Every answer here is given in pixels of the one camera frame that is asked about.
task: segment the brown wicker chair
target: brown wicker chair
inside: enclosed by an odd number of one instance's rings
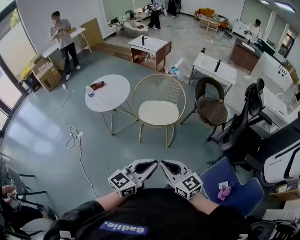
[[[218,97],[205,96],[207,84],[212,85],[218,92]],[[228,117],[227,108],[224,104],[224,89],[220,83],[210,77],[204,77],[196,84],[195,91],[195,108],[181,122],[181,124],[192,114],[197,113],[202,122],[213,127],[213,132],[208,137],[207,141],[211,140],[211,136],[215,133],[218,126],[225,127]]]

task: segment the gray floor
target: gray floor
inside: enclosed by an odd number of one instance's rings
[[[176,19],[171,16],[165,17],[164,15],[161,15],[160,21],[162,28],[160,30],[149,29],[149,36],[165,41],[172,41],[172,51],[167,56],[166,67],[169,68],[174,66],[175,63],[183,58],[184,61],[179,67],[181,80],[188,79],[193,62],[202,48],[206,49],[207,55],[216,59],[221,59],[228,64],[229,55],[234,45],[235,38],[241,38],[234,35],[233,39],[227,39],[222,37],[222,35],[219,36],[219,34],[217,34],[217,38],[214,38],[214,30],[209,30],[208,35],[206,35],[206,27],[199,27],[199,22],[188,15],[180,14]],[[148,24],[149,22],[149,19],[142,21],[144,24]],[[117,32],[117,35],[108,38],[106,43],[129,47],[128,42],[131,40],[131,38],[125,36],[124,32],[121,31]],[[213,40],[213,44],[209,43],[207,40]],[[244,106],[245,90],[251,83],[256,82],[258,77],[263,78],[266,87],[274,94],[280,92],[284,93],[284,102],[287,104],[288,113],[292,111],[292,108],[296,109],[298,106],[297,103],[293,102],[293,96],[298,92],[298,87],[294,84],[292,84],[287,92],[284,92],[276,83],[265,75],[254,74],[252,75],[252,79],[248,80],[244,77],[244,75],[248,75],[248,71],[246,72],[245,69],[235,66],[233,63],[228,65],[233,66],[238,71],[236,85],[232,86],[225,98],[225,103],[235,110],[239,112],[242,110]]]
[[[118,168],[123,168],[135,159],[175,159],[202,173],[209,166],[207,161],[220,154],[218,146],[206,142],[211,129],[192,115],[184,125],[176,126],[175,140],[165,148],[165,131],[145,127],[143,143],[139,143],[139,122],[110,136],[100,113],[91,111],[85,104],[85,86],[108,74],[126,77],[131,84],[128,101],[136,84],[154,71],[126,60],[94,52],[80,54],[82,69],[74,71],[67,82],[69,99],[64,113],[69,123],[82,136],[82,163],[94,184],[98,197],[111,192],[107,178]],[[187,111],[193,107],[192,86],[184,85],[187,96]],[[25,178],[33,191],[46,190],[47,195],[31,196],[28,199],[51,205],[59,216],[79,204],[94,199],[90,184],[79,163],[79,144],[65,147],[69,138],[68,127],[61,115],[61,106],[66,92],[61,86],[48,93],[40,89],[30,94],[11,121],[0,151],[9,155],[5,159],[19,173],[34,174],[35,179]],[[116,112],[116,128],[131,119]],[[238,169],[242,182],[252,177],[251,172]],[[161,169],[146,182],[146,187],[162,187],[164,176]],[[262,214],[266,207],[278,206],[267,198],[257,209]]]

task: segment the white cabinet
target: white cabinet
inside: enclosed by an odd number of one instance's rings
[[[248,27],[248,25],[246,25],[240,21],[235,21],[232,31],[231,31],[231,34],[233,34],[233,32],[235,32],[243,37],[245,34],[245,31],[247,30],[247,27]]]

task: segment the plastic bottle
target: plastic bottle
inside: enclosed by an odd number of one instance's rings
[[[95,95],[94,90],[90,86],[86,86],[86,93],[89,95],[90,98],[92,98]]]

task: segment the blue chair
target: blue chair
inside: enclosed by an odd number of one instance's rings
[[[264,192],[257,178],[252,178],[248,183],[242,185],[235,174],[228,158],[214,164],[200,176],[203,182],[203,190],[208,199],[221,206],[236,207],[247,217],[261,202]],[[219,183],[228,181],[233,183],[232,191],[227,198],[222,201],[218,198]]]

